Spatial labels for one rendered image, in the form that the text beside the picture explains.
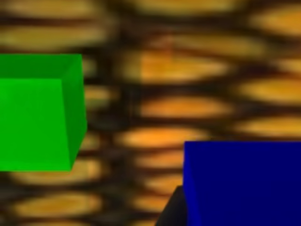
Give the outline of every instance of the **green cube's top face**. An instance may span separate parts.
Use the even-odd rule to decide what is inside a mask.
[[[0,55],[0,171],[69,171],[86,130],[81,55]]]
[[[60,78],[80,54],[0,54],[0,78]]]

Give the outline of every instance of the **green box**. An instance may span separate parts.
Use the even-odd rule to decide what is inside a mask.
[[[70,171],[87,131],[79,54],[0,54],[0,171]]]

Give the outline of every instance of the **green cube's front face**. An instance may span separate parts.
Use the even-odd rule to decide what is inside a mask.
[[[17,56],[23,61],[39,59],[37,55]],[[10,62],[14,58],[1,55],[0,59]],[[62,56],[53,59],[58,60],[56,68],[36,65],[34,76],[22,68],[13,73],[8,67],[0,71],[0,171],[72,168],[71,156],[76,156],[87,129],[81,60],[70,55],[70,62],[65,60],[62,66]]]

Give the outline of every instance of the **green cube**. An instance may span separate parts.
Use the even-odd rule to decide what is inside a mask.
[[[70,171],[87,131],[79,54],[0,54],[0,171]]]

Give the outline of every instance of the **green cube's side face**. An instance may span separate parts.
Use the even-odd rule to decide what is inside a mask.
[[[80,55],[0,55],[0,171],[70,171],[83,98]]]

